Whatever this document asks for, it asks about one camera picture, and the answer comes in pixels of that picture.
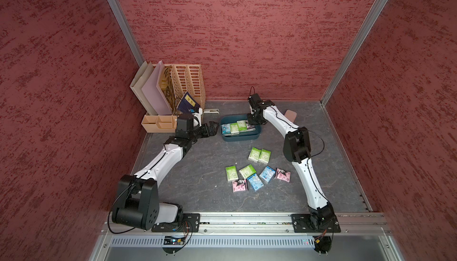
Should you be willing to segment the green tissue pack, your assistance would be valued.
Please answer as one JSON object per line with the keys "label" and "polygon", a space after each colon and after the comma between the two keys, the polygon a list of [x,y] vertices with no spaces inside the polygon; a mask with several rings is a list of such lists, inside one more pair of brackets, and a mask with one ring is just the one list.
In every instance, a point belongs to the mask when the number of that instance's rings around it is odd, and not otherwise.
{"label": "green tissue pack", "polygon": [[256,174],[257,172],[256,172],[255,168],[252,165],[248,165],[248,166],[240,169],[239,173],[241,174],[243,179],[247,179],[250,176]]}
{"label": "green tissue pack", "polygon": [[227,181],[229,181],[229,182],[239,179],[237,169],[234,165],[226,167],[226,176],[227,176]]}
{"label": "green tissue pack", "polygon": [[262,149],[259,153],[258,163],[267,165],[270,161],[271,151]]}
{"label": "green tissue pack", "polygon": [[239,134],[239,127],[238,127],[238,123],[237,122],[230,124],[230,133],[231,133],[232,136]]}
{"label": "green tissue pack", "polygon": [[253,147],[248,156],[248,160],[251,162],[257,163],[259,161],[260,155],[261,155],[261,150]]}
{"label": "green tissue pack", "polygon": [[238,120],[237,126],[238,126],[239,132],[246,132],[248,130],[246,120]]}

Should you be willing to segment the green tissue pack top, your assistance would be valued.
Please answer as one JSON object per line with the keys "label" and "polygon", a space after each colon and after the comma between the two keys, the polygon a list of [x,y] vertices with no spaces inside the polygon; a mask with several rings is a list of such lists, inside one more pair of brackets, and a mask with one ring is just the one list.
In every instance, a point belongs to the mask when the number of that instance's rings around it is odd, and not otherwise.
{"label": "green tissue pack top", "polygon": [[232,136],[239,134],[239,127],[238,127],[238,123],[237,122],[230,124],[230,133],[231,133]]}

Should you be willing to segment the teal storage box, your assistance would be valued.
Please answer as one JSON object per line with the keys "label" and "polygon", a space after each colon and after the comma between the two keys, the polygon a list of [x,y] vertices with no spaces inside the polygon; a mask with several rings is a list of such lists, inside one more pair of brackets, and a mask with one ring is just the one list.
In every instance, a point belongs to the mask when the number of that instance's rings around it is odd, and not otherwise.
{"label": "teal storage box", "polygon": [[[238,114],[238,115],[227,115],[221,118],[220,124],[231,124],[235,123],[238,120],[247,120],[247,114]],[[255,131],[250,131],[250,132],[240,132],[238,135],[229,135],[229,136],[224,136],[222,135],[222,138],[226,142],[236,142],[236,141],[247,141],[247,140],[255,140],[260,136],[262,127],[260,125],[255,125],[256,130]]]}

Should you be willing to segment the right corner aluminium profile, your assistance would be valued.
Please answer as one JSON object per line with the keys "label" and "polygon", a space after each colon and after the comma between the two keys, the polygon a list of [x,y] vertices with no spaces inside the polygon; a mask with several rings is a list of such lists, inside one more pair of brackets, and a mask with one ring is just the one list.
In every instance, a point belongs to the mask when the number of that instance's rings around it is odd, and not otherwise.
{"label": "right corner aluminium profile", "polygon": [[327,87],[326,91],[322,99],[320,100],[320,104],[322,107],[326,107],[330,98],[332,97],[333,93],[335,92],[336,88],[338,87],[340,81],[346,74],[347,70],[349,69],[352,61],[354,60],[355,56],[357,55],[359,49],[363,45],[365,39],[369,35],[371,29],[373,28],[374,24],[376,23],[378,17],[382,13],[385,5],[389,0],[375,0],[373,5],[371,6],[367,16],[365,17],[360,29],[358,30],[349,50],[347,51],[345,57],[343,58],[338,70],[336,71],[333,79],[331,80],[329,86]]}

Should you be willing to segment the pink case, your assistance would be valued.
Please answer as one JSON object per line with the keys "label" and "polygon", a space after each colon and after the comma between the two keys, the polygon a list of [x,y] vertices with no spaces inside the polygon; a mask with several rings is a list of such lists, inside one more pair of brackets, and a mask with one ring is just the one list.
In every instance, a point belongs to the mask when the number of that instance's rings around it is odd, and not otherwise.
{"label": "pink case", "polygon": [[294,121],[297,117],[297,113],[292,110],[287,110],[284,113],[284,117],[287,118],[290,122],[294,123]]}

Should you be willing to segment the pink tissue pack right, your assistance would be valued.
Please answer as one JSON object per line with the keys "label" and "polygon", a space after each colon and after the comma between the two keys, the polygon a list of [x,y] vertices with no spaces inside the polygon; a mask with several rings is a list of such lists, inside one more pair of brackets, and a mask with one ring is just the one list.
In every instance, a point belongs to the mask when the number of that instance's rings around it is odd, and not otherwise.
{"label": "pink tissue pack right", "polygon": [[289,171],[286,171],[286,170],[280,169],[280,168],[276,169],[275,179],[289,183],[290,176],[291,176],[291,173]]}

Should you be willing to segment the pink tissue pack top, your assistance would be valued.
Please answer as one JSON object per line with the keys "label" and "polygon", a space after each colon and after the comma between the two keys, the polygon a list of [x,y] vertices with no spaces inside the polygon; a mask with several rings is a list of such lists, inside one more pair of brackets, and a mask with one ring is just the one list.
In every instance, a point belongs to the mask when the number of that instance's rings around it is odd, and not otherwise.
{"label": "pink tissue pack top", "polygon": [[247,132],[255,131],[256,130],[256,126],[255,125],[250,125],[249,123],[246,123],[246,130],[247,130]]}

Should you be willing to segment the pink tissue pack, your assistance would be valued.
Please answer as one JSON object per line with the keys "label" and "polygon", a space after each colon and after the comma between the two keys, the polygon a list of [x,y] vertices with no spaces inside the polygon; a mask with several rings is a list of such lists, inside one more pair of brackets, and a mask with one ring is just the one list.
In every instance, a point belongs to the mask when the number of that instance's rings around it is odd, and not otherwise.
{"label": "pink tissue pack", "polygon": [[276,169],[275,179],[289,183],[290,176],[291,176],[291,173],[289,171],[286,171],[286,170],[280,169],[280,168]]}
{"label": "pink tissue pack", "polygon": [[238,179],[232,181],[232,190],[234,193],[242,193],[249,190],[247,181],[245,179]]}
{"label": "pink tissue pack", "polygon": [[246,130],[247,130],[247,132],[255,131],[256,130],[256,126],[255,125],[250,125],[249,123],[246,123]]}

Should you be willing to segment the blue tissue pack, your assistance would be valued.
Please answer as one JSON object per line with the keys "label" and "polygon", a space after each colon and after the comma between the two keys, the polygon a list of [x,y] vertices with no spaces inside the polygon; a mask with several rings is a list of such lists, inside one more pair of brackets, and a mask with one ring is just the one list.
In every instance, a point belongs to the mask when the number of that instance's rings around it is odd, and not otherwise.
{"label": "blue tissue pack", "polygon": [[221,125],[221,133],[224,136],[229,136],[232,133],[230,124],[222,124]]}
{"label": "blue tissue pack", "polygon": [[269,183],[272,178],[276,175],[276,171],[270,168],[269,166],[266,166],[263,171],[260,173],[259,177],[260,179],[265,182]]}
{"label": "blue tissue pack", "polygon": [[264,183],[261,181],[260,177],[257,174],[251,175],[249,178],[247,178],[247,180],[255,192],[264,187]]}

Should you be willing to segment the pink folder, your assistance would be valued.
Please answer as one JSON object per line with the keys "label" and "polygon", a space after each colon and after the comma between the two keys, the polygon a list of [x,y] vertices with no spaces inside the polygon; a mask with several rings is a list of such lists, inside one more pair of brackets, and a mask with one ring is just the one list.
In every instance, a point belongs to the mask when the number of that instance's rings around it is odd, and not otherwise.
{"label": "pink folder", "polygon": [[164,94],[159,87],[160,75],[162,74],[164,68],[165,64],[163,61],[159,61],[142,87],[142,92],[146,100],[152,106],[157,115],[172,114],[172,110],[166,102]]}

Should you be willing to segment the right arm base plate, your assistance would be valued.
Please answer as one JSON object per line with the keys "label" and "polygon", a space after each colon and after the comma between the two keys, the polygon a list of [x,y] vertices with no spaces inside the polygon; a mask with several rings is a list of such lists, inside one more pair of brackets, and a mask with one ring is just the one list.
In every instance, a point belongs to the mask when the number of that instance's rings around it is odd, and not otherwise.
{"label": "right arm base plate", "polygon": [[295,233],[322,234],[341,233],[341,228],[336,217],[319,217],[312,214],[291,214],[292,226]]}

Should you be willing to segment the corner aluminium profile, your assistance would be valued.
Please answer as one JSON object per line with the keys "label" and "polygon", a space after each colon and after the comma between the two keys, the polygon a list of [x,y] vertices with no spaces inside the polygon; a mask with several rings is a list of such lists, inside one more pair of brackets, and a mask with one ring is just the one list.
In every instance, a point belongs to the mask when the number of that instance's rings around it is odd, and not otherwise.
{"label": "corner aluminium profile", "polygon": [[371,29],[373,28],[374,24],[376,23],[378,17],[382,13],[385,5],[389,0],[375,0],[373,5],[371,6],[367,16],[365,17],[360,29],[358,30],[349,50],[347,51],[345,57],[343,58],[338,70],[336,71],[333,79],[331,80],[329,86],[327,87],[326,91],[322,99],[320,100],[320,104],[322,107],[326,107],[330,98],[332,97],[333,93],[335,92],[336,88],[338,87],[340,81],[346,74],[347,70],[349,69],[352,61],[354,60],[355,56],[357,55],[359,49],[363,45],[365,39],[369,35]]}
{"label": "corner aluminium profile", "polygon": [[122,10],[119,0],[107,0],[107,1],[108,1],[108,4],[114,14],[114,17],[123,33],[125,39],[127,41],[127,44],[129,45],[130,51],[132,52],[132,55],[134,56],[135,61],[137,62],[138,66],[141,66],[144,63],[145,59],[140,50],[137,40],[134,37],[134,34],[127,21],[127,18]]}

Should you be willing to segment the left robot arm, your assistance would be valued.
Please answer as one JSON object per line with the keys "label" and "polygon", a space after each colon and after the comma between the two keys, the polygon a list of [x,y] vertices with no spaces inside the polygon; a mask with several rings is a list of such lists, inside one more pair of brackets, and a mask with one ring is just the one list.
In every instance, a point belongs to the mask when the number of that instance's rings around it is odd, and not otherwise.
{"label": "left robot arm", "polygon": [[124,175],[119,181],[107,224],[146,231],[158,224],[180,224],[182,208],[160,202],[159,186],[199,139],[215,136],[219,127],[220,124],[214,121],[202,123],[199,113],[179,115],[174,136],[166,140],[159,154],[143,169],[134,175]]}

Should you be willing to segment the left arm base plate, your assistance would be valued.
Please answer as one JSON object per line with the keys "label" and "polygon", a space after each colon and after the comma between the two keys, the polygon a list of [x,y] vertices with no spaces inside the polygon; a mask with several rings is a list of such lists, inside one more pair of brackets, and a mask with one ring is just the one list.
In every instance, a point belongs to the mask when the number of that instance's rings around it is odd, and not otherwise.
{"label": "left arm base plate", "polygon": [[152,232],[166,232],[166,233],[195,233],[199,231],[201,215],[198,213],[180,213],[176,219],[171,222],[163,222],[155,224],[151,228]]}

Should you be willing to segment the left circuit board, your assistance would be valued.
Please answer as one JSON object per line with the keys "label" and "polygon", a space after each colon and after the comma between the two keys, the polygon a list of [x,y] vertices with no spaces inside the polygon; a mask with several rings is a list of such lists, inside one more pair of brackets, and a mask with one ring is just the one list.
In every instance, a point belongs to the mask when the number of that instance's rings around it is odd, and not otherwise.
{"label": "left circuit board", "polygon": [[183,246],[185,243],[186,237],[165,236],[163,244],[165,246]]}

